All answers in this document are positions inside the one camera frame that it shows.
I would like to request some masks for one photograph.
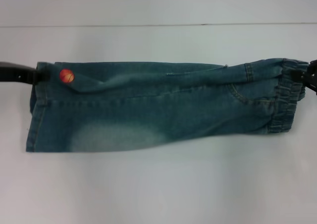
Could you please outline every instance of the basketball patch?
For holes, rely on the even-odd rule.
[[[70,83],[75,79],[75,75],[70,69],[62,69],[59,73],[59,78],[64,83]]]

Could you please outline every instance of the jeans pocket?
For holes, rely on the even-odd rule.
[[[277,86],[278,79],[227,84],[231,95],[244,104],[267,104],[274,102]]]

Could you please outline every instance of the white background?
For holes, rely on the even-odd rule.
[[[316,9],[317,0],[0,0],[0,60],[310,61],[316,24],[78,26],[314,23]],[[27,154],[30,92],[0,84],[1,224],[317,223],[312,91],[286,134],[98,154]]]

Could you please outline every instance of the stitching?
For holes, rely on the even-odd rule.
[[[244,64],[244,68],[245,68],[245,70],[246,70],[247,82],[249,82],[250,79],[249,79],[249,73],[248,73],[248,65],[247,65],[247,63]]]
[[[285,59],[283,59],[283,63],[282,63],[282,75],[285,73]],[[274,103],[274,111],[273,111],[273,114],[271,116],[271,122],[270,124],[268,125],[268,133],[271,133],[271,128],[272,128],[272,123],[275,119],[275,116],[276,116],[276,111],[277,111],[277,104],[278,104],[278,99],[280,97],[280,87],[281,87],[281,83],[282,83],[282,80],[283,80],[283,76],[281,76],[278,80],[278,85],[277,85],[277,90],[276,90],[276,94],[275,94],[275,103]]]
[[[235,96],[238,100],[240,100],[241,102],[247,104],[247,103],[267,103],[267,104],[271,104],[274,103],[274,101],[272,100],[256,100],[256,99],[248,99],[246,97],[244,97],[243,95],[241,95],[235,88],[234,84],[227,84],[227,88],[229,89],[229,91],[231,92],[231,94],[233,96]]]
[[[212,68],[212,69],[202,69],[202,70],[196,70],[196,71],[191,71],[191,72],[184,72],[184,73],[166,73],[166,75],[187,75],[187,74],[194,74],[194,73],[201,73],[201,72],[208,72],[212,70],[219,70],[219,69],[224,69],[227,68],[228,65],[226,64],[225,66],[219,67],[219,68]]]
[[[285,74],[285,59],[283,60],[282,66],[283,66],[282,74],[284,75]],[[290,93],[289,93],[288,98],[287,98],[287,104],[289,104],[289,100],[290,100],[290,97],[291,97],[290,94],[292,92],[292,88],[293,88],[293,84],[292,84],[292,86],[290,88]],[[279,132],[283,131],[283,127],[284,127],[284,124],[285,124],[285,114],[287,113],[288,109],[289,109],[289,105],[287,106],[287,109],[286,109],[286,111],[284,112],[284,114],[282,116],[283,117],[283,121],[281,123]]]
[[[248,63],[248,74],[250,82],[253,82],[253,68],[250,63]]]
[[[37,141],[37,138],[39,136],[39,130],[40,130],[40,127],[42,125],[42,122],[43,122],[43,117],[44,117],[44,113],[45,113],[45,110],[46,110],[46,106],[47,106],[47,89],[46,89],[46,86],[47,86],[47,83],[44,82],[44,85],[43,85],[43,89],[44,89],[44,107],[42,108],[42,114],[41,114],[41,118],[40,118],[40,121],[38,122],[38,127],[36,129],[36,134],[34,136],[34,142],[33,142],[33,146],[32,146],[32,149],[33,149],[33,152],[35,152],[35,144],[36,144],[36,141]]]
[[[282,131],[285,131],[285,125],[286,125],[286,118],[285,118],[285,116],[289,113],[289,111],[291,111],[291,106],[290,106],[290,100],[291,100],[291,97],[292,97],[292,95],[293,95],[293,93],[294,93],[294,90],[293,90],[293,88],[294,88],[294,83],[292,83],[292,86],[291,86],[291,88],[290,88],[290,93],[289,93],[289,95],[288,95],[288,100],[287,100],[287,109],[286,109],[286,111],[285,111],[285,113],[284,113],[284,115],[283,115],[283,122],[282,122],[282,125],[281,125],[281,132]]]
[[[159,96],[167,96],[170,94],[176,94],[176,93],[180,93],[180,92],[189,92],[189,91],[196,91],[196,90],[202,90],[202,89],[206,89],[208,88],[207,85],[205,86],[198,86],[198,87],[191,87],[188,89],[181,89],[181,90],[176,90],[176,91],[172,91],[172,92],[165,92],[165,93],[161,93],[161,94],[154,94],[154,95],[146,95],[146,96],[134,96],[134,97],[126,97],[126,98],[119,98],[119,99],[113,99],[113,100],[100,100],[100,101],[95,101],[95,102],[99,102],[99,103],[107,103],[107,102],[113,102],[113,101],[124,101],[124,100],[129,100],[129,99],[139,99],[139,98],[151,98],[151,97],[159,97]],[[56,100],[53,98],[47,98],[47,100],[50,101],[56,101],[56,102],[60,102],[60,101],[67,101],[67,100]],[[72,103],[77,103],[77,102],[91,102],[90,100],[76,100],[76,101],[72,101],[69,100],[67,102],[72,102]]]

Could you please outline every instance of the children's jeans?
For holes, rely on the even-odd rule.
[[[38,63],[28,152],[109,152],[229,133],[291,128],[306,62]]]

